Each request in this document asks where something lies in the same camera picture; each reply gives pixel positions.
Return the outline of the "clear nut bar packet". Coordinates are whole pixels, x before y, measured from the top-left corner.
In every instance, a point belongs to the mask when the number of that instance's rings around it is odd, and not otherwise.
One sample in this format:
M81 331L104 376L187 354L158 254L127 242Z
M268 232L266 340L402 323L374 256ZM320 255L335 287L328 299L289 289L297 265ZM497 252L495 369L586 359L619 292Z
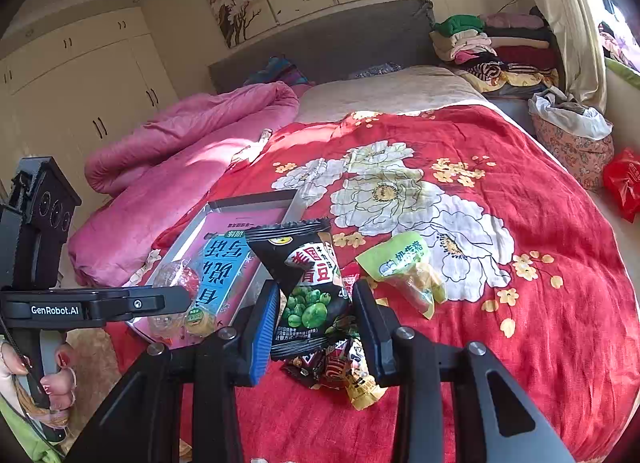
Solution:
M148 318L150 335L157 342L176 347L183 339L186 312L198 293L200 276L189 261L171 261L157 269L151 285L162 290L164 303Z

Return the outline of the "clear round cake packet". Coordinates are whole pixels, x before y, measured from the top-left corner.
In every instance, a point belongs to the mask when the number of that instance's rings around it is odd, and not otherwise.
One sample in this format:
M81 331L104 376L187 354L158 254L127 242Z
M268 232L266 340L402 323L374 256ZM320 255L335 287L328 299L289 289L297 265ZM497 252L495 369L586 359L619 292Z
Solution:
M206 309L193 304L186 312L184 328L190 335L205 339L216 331L216 319Z

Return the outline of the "snickers bar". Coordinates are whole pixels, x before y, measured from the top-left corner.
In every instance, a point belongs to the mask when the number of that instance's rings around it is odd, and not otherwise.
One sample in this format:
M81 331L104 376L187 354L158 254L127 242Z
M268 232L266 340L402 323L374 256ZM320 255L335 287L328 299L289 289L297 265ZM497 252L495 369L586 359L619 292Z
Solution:
M305 388L345 388L350 370L350 347L352 339L341 339L316 353L286 361L282 371Z

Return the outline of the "light green milk candy bag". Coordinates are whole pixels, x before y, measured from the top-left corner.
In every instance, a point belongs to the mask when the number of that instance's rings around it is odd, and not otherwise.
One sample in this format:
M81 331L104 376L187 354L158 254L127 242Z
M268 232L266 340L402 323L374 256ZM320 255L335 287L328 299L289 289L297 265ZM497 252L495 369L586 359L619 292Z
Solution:
M437 304L447 299L442 278L432 265L430 248L418 232L394 235L356 257L375 282L395 287L420 315L431 320Z

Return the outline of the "black green pea packet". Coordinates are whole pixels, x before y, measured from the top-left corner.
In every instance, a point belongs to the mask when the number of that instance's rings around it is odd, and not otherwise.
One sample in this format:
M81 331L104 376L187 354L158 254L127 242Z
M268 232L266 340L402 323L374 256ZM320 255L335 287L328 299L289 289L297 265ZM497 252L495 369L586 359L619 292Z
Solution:
M244 237L286 298L274 328L272 359L312 355L347 339L355 327L352 296L329 218L254 227Z

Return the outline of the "yellow cone snack packet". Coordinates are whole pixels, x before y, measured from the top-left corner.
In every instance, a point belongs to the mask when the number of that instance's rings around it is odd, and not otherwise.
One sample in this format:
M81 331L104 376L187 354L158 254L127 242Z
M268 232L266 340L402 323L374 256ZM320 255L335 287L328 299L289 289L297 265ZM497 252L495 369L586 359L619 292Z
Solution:
M349 401L357 411L375 405L386 389L378 386L370 374L361 339L352 339L347 353L348 369L345 375Z

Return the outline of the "red cartoon snack packet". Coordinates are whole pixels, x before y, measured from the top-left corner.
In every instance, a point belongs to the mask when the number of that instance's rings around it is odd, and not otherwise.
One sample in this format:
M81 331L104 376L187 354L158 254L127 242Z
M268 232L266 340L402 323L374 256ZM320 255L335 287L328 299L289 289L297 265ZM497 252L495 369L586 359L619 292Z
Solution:
M352 296L352 289L354 288L355 283L360 279L360 266L356 261L352 261L348 265L341 267L341 275L344 289L347 291L349 296Z

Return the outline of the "pink duvet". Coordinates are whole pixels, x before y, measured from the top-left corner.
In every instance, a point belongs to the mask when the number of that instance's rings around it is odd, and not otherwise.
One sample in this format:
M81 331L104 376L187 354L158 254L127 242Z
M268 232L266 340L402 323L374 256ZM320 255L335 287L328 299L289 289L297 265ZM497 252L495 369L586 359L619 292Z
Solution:
M266 130L294 122L295 90L284 82L183 99L85 165L91 188L110 201L74 233L67 250L83 287L121 287L154 241L190 210L235 162L255 153Z

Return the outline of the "red floral bedspread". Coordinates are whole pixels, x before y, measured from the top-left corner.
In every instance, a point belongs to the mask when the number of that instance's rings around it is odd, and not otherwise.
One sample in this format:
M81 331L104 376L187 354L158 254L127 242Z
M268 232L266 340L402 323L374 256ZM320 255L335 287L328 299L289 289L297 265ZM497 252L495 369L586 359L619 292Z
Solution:
M288 189L329 218L341 267L418 232L448 299L427 320L375 293L437 342L486 343L575 459L612 451L639 392L634 286L608 220L532 138L483 105L295 123L202 203Z

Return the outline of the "cream wardrobe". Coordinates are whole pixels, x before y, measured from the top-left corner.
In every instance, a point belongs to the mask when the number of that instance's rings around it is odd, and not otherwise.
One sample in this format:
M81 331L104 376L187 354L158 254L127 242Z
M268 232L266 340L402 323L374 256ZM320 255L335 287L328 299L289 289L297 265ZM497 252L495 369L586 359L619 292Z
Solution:
M81 197L73 228L108 199L85 163L176 103L139 8L102 13L36 38L1 61L1 181L24 156L52 156Z

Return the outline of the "white plastic bag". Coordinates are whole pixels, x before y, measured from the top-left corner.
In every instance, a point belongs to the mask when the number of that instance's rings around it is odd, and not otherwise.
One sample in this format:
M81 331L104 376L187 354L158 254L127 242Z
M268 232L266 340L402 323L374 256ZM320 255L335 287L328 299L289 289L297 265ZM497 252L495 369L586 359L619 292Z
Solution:
M545 122L575 137L599 141L613 131L613 124L596 108L582 105L555 86L534 93L528 100L528 108Z

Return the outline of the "beige bed sheet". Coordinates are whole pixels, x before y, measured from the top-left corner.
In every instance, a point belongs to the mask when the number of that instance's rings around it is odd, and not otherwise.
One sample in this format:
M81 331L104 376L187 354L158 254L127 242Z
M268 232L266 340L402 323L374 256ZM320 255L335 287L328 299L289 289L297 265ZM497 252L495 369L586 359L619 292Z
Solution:
M338 122L352 112L418 114L488 101L445 67L420 65L395 73L314 86L299 99L297 123Z

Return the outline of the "cream curtain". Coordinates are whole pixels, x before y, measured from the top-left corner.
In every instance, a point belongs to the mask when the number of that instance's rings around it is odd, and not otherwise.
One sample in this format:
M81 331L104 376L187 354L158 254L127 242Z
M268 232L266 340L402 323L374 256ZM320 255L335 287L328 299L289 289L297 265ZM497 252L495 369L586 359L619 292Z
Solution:
M605 62L588 0L534 0L554 33L566 91L600 112L606 109Z

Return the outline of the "stack of folded clothes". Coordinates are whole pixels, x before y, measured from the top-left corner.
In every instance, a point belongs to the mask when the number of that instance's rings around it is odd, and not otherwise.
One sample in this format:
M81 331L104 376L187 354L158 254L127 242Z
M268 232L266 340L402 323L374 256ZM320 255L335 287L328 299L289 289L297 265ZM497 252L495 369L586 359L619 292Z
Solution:
M529 98L564 79L554 33L536 10L451 15L430 38L440 62L489 97Z

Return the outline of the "grey headboard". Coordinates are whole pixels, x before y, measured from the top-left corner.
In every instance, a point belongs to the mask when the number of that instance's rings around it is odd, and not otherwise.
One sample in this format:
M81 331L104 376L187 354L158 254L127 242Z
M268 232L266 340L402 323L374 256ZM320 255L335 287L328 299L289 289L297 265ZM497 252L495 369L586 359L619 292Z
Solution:
M320 16L231 53L209 65L209 77L217 92L232 91L274 56L289 60L317 84L386 63L436 65L434 23L432 0L368 4Z

